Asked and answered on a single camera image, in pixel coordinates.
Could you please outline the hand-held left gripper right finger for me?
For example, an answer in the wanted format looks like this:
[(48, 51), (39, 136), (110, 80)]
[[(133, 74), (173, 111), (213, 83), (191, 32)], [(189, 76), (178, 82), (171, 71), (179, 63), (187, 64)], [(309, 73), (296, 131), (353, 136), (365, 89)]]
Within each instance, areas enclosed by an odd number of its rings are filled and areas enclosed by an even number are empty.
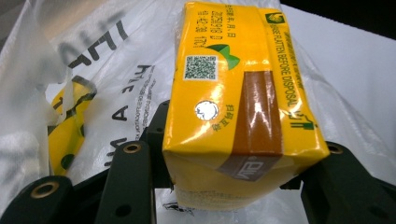
[(301, 192), (309, 224), (396, 224), (396, 186), (363, 167), (346, 147), (329, 142), (330, 155), (281, 186)]

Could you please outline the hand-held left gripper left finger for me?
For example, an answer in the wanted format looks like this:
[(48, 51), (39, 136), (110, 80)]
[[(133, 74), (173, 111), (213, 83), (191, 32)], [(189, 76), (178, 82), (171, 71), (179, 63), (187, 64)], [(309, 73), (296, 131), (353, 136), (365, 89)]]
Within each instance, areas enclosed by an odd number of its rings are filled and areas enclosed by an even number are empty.
[(163, 157), (168, 107), (160, 103), (140, 138), (117, 147), (94, 224), (157, 224), (155, 190), (172, 187)]

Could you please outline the white table sheet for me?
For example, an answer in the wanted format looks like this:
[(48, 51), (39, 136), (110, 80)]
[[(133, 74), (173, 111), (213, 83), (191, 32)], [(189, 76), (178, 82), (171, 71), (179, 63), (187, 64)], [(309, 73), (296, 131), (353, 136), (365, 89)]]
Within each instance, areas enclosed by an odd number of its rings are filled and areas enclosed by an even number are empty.
[(309, 104), (328, 141), (396, 185), (396, 41), (284, 5)]

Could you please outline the yellow drink carton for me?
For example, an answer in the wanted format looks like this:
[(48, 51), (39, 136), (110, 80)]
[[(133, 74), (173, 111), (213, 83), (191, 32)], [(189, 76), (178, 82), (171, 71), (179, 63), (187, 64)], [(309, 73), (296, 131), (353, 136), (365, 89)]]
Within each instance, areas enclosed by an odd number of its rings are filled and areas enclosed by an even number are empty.
[(329, 153), (285, 15), (186, 3), (163, 139), (178, 204), (241, 208)]

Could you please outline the clear plastic bag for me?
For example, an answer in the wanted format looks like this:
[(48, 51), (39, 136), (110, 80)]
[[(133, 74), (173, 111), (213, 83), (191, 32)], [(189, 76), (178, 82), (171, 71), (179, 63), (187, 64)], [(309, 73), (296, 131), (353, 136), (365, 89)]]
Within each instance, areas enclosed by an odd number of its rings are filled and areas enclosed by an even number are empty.
[(24, 0), (0, 44), (0, 216), (30, 182), (50, 173), (50, 107), (74, 75), (120, 101), (140, 62), (158, 66), (156, 100), (169, 94), (175, 27), (185, 0)]

